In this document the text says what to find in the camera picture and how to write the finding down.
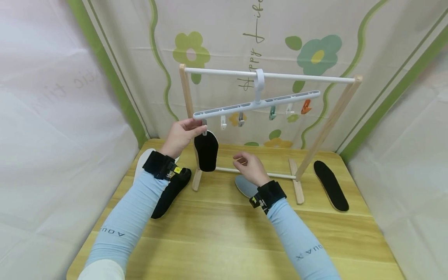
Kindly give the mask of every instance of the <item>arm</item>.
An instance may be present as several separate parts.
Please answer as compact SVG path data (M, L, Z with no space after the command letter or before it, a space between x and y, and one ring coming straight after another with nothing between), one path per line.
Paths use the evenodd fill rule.
M267 218L302 280L340 280L330 257L285 198L272 205Z
M193 119L174 123L159 152L177 158L194 137L207 129L201 124ZM79 279L125 278L129 256L168 183L143 171L102 225Z
M271 181L257 156L241 152L233 158L235 159L233 165L254 184L254 188ZM267 218L274 226L289 260L302 280L340 279L319 240L297 216L285 198L271 206Z

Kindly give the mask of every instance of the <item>green leaf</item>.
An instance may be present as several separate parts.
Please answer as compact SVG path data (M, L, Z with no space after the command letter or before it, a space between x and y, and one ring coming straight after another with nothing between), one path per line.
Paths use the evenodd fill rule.
M201 82L202 75L201 74L191 74L191 81L193 84L198 85Z
M293 93L299 93L305 85L305 81L295 81L293 84Z
M244 144L244 146L255 146L255 147L258 147L258 146L260 146L260 144L258 144L257 142L247 142L246 144Z
M297 36L289 36L284 41L293 51L298 51L302 48L302 39Z
M281 134L280 129L273 130L271 133L269 133L269 140L280 137L280 134Z

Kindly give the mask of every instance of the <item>orange clip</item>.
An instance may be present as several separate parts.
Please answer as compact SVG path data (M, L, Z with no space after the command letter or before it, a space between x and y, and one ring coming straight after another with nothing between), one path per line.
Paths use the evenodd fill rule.
M311 99L305 100L305 103L303 104L302 111L300 112L302 115L305 115L309 111L311 111L311 108L308 108L308 106L311 103Z

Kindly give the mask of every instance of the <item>light blue arm sleeve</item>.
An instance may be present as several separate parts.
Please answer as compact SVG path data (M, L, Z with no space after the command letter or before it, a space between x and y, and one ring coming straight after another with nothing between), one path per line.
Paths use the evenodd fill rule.
M111 259L126 273L128 258L168 183L146 171L141 173L102 225L85 267L101 259Z
M281 243L302 280L340 280L330 257L285 198L267 213Z

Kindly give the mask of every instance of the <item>wooden table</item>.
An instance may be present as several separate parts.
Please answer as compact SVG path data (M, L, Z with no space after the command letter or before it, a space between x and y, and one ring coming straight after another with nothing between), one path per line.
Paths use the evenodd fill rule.
M77 279L104 220L132 185L138 157L163 141L145 143L118 186L86 242L69 268L67 279ZM288 158L299 164L305 151L220 145L217 166L233 168L232 156L240 149L260 157L268 172L289 174ZM350 204L336 211L312 164L302 177L305 203L296 205L293 184L277 179L289 204L314 232L344 280L403 279L401 271L339 155L320 152L336 175ZM193 147L177 163L195 170ZM126 279L299 279L265 214L253 209L236 188L236 174L204 172L199 191L190 184L168 212L150 220L127 266Z

